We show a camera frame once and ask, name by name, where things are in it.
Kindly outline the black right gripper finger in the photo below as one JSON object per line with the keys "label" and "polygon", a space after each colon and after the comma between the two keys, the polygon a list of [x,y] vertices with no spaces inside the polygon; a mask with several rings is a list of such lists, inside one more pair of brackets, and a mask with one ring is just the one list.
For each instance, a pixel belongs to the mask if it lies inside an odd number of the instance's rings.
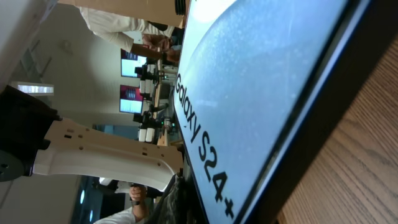
{"label": "black right gripper finger", "polygon": [[145,224],[205,224],[195,187],[175,174]]}

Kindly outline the Galaxy S24+ smartphone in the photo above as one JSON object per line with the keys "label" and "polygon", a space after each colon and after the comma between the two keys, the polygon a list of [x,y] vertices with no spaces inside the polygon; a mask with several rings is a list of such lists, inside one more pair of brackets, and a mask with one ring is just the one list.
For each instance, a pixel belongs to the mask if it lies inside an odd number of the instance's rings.
{"label": "Galaxy S24+ smartphone", "polygon": [[192,1],[174,108],[201,222],[272,222],[396,33],[396,1]]}

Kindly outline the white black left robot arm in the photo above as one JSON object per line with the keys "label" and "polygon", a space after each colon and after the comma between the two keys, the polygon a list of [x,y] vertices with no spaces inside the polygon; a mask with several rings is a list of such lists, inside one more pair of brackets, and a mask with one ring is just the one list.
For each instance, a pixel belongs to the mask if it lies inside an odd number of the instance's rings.
{"label": "white black left robot arm", "polygon": [[1,181],[22,176],[87,175],[164,191],[183,171],[173,146],[106,134],[58,115],[9,85],[1,87]]}

